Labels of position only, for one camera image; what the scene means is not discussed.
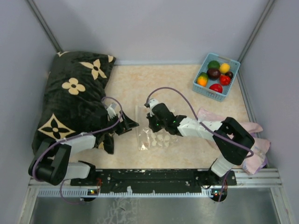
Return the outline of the clear dotted zip bag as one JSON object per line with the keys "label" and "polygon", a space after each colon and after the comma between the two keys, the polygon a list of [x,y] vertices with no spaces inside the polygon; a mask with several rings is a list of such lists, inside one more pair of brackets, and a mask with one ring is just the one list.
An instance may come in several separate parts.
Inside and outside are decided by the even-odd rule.
{"label": "clear dotted zip bag", "polygon": [[135,118],[139,126],[136,130],[138,150],[167,149],[178,143],[178,136],[170,135],[164,129],[154,133],[149,128],[149,122],[146,119],[147,109],[145,106],[135,107]]}

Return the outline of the green orange toy mango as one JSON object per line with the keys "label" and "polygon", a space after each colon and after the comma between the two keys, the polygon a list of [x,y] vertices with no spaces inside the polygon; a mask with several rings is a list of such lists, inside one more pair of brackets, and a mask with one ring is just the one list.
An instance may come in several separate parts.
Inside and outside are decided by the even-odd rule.
{"label": "green orange toy mango", "polygon": [[205,72],[202,72],[199,74],[196,83],[200,86],[206,87],[208,80],[209,80],[208,75]]}

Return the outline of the red toy apple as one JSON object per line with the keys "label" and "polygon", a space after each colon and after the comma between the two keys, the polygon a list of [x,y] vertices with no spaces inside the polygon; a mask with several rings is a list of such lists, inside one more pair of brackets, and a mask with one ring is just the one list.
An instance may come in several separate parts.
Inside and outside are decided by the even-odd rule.
{"label": "red toy apple", "polygon": [[222,93],[223,92],[223,87],[220,84],[213,84],[209,87],[209,89],[218,92],[218,93]]}

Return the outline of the yellow toy lemon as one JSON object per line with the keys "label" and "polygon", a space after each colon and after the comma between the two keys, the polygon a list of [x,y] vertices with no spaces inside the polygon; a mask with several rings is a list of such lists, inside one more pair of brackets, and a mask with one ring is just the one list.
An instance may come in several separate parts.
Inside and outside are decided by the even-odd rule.
{"label": "yellow toy lemon", "polygon": [[228,63],[222,63],[219,67],[219,71],[222,74],[226,74],[227,72],[230,71],[230,65]]}

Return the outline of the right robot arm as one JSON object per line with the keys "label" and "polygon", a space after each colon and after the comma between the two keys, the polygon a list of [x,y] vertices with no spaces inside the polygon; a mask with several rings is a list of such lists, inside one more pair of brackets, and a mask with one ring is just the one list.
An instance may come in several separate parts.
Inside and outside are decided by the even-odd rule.
{"label": "right robot arm", "polygon": [[156,133],[164,129],[171,135],[198,137],[212,141],[221,152],[211,165],[209,181],[215,185],[225,180],[225,174],[245,158],[253,156],[254,138],[232,117],[223,121],[203,122],[185,115],[174,115],[164,103],[156,99],[145,104],[149,128]]}

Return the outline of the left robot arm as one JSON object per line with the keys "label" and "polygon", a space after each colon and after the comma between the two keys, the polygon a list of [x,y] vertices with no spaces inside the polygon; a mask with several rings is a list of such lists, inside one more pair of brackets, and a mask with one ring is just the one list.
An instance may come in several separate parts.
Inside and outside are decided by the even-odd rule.
{"label": "left robot arm", "polygon": [[122,135],[131,131],[139,124],[130,119],[123,111],[115,112],[112,106],[103,113],[106,127],[91,133],[81,132],[69,138],[44,139],[28,168],[28,174],[35,180],[57,186],[67,179],[81,179],[85,184],[92,185],[97,180],[97,173],[92,171],[89,163],[79,161],[69,163],[72,154],[79,153],[96,146],[99,136],[105,152],[114,154],[113,135]]}

